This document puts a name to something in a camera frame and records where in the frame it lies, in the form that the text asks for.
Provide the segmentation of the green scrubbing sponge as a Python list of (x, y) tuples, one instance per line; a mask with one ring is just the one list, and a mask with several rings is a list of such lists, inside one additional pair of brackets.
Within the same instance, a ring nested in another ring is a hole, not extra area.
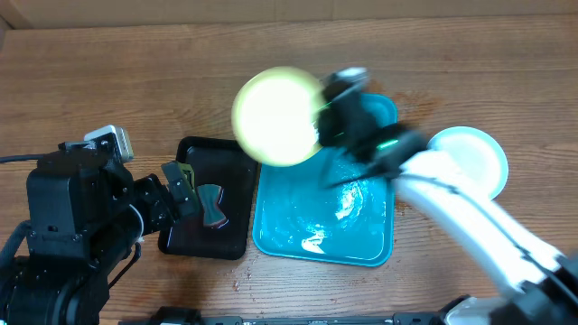
[(223, 189), (216, 184), (204, 184), (198, 187), (198, 195), (203, 208), (203, 226), (206, 228), (223, 227), (228, 222), (219, 206)]

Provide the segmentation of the yellow plate with stain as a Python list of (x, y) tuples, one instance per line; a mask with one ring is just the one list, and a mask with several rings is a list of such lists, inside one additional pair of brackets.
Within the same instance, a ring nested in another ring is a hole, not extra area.
[(231, 124), (241, 148), (254, 160), (286, 167), (321, 150), (317, 119), (326, 105), (323, 86), (295, 67), (264, 70), (238, 92)]

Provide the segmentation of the light blue plate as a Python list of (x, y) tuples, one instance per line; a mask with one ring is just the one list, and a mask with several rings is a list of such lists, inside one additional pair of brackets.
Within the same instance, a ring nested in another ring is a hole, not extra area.
[(506, 187), (508, 158), (499, 143), (484, 131), (470, 126), (449, 127), (434, 135), (428, 147), (447, 152), (491, 199)]

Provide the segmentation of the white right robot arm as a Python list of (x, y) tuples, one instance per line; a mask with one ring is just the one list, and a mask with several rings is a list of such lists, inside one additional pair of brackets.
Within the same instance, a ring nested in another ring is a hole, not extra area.
[(575, 324), (577, 259), (517, 223), (477, 189), (441, 150), (404, 124), (381, 126), (362, 103), (361, 77), (331, 77), (322, 89), (320, 143), (339, 147), (420, 209), (486, 272), (499, 296), (460, 298), (439, 312), (441, 324)]

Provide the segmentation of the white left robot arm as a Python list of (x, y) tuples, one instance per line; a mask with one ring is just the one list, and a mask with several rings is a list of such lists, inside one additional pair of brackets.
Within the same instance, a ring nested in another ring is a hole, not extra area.
[(124, 259), (139, 240), (193, 217), (200, 203), (190, 165), (162, 167), (134, 180), (105, 150), (61, 148), (45, 154), (27, 178), (30, 218), (1, 251), (3, 324), (97, 324)]

